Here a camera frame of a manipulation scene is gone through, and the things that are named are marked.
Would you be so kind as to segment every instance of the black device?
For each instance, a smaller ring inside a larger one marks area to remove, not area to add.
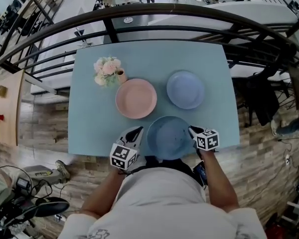
[[[31,186],[31,183],[28,180],[18,178],[18,180],[16,181],[16,186],[20,187],[21,189],[28,190]]]
[[[194,172],[194,174],[199,175],[204,186],[208,185],[204,161],[201,161],[198,165],[196,165],[193,169],[193,172]]]

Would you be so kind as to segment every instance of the shoe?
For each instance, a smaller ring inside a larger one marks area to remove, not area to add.
[[[67,181],[70,180],[71,174],[69,171],[66,169],[65,164],[61,160],[57,160],[55,162],[56,169],[63,174],[64,178],[61,183],[66,183]]]
[[[270,122],[270,127],[271,127],[271,131],[273,133],[273,136],[277,136],[278,125],[277,125],[277,123],[275,122],[274,119]]]

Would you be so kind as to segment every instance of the bowl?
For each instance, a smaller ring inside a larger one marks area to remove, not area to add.
[[[175,160],[189,154],[192,139],[188,127],[189,124],[179,117],[164,116],[155,120],[147,132],[151,154],[165,160]]]

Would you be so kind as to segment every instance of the pink vase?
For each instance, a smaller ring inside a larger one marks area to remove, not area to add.
[[[125,71],[122,69],[120,71],[117,72],[117,75],[118,75],[118,79],[119,79],[119,83],[120,84],[123,84],[125,81],[128,80],[126,74],[125,74]]]

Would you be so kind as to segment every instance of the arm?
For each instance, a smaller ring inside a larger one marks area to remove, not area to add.
[[[85,200],[80,213],[97,219],[108,213],[124,178],[124,174],[119,174],[119,170],[113,168],[106,179]]]
[[[238,199],[233,186],[221,169],[214,152],[199,150],[204,160],[210,203],[225,212],[238,209]]]

